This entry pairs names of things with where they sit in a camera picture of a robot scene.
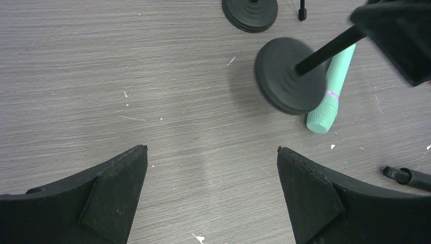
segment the black circular base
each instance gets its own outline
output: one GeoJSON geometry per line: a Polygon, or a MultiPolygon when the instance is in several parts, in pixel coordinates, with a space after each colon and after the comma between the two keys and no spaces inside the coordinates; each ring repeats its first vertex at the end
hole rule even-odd
{"type": "Polygon", "coordinates": [[[279,11],[277,0],[222,0],[222,9],[232,25],[248,33],[269,29],[279,11]]]}
{"type": "Polygon", "coordinates": [[[276,38],[260,49],[255,61],[255,77],[262,95],[276,109],[291,115],[313,111],[326,92],[322,65],[297,76],[295,65],[313,53],[292,38],[276,38]]]}

